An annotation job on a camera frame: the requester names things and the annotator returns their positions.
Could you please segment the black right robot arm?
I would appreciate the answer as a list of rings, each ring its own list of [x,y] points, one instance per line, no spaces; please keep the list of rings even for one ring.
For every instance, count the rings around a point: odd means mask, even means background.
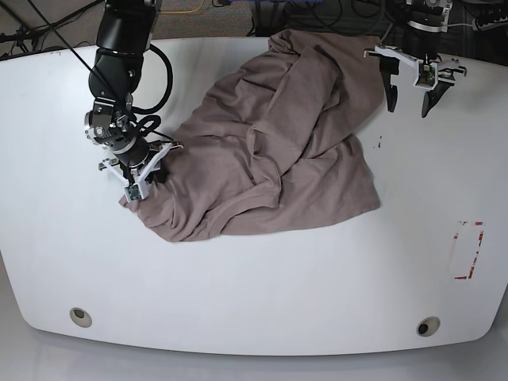
[[[108,1],[99,26],[94,66],[88,84],[94,105],[85,117],[85,135],[112,154],[99,165],[122,183],[128,202],[148,197],[150,183],[162,183],[167,170],[161,163],[179,142],[165,134],[148,141],[161,124],[158,115],[173,87],[170,60],[152,44],[160,14],[159,1]],[[148,109],[133,105],[133,92],[141,80],[144,54],[155,53],[166,69],[166,88],[159,102]]]

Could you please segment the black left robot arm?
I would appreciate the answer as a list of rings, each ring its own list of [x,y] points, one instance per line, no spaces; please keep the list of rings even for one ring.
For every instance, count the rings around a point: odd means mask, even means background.
[[[423,90],[421,116],[441,100],[447,90],[456,84],[455,74],[466,75],[467,68],[458,59],[443,60],[437,53],[441,35],[448,31],[451,1],[407,1],[409,14],[402,25],[406,31],[400,47],[377,44],[364,51],[365,56],[379,59],[387,100],[387,110],[393,113],[398,101],[398,88],[391,78],[399,74],[399,66],[407,66],[413,74],[413,86]]]

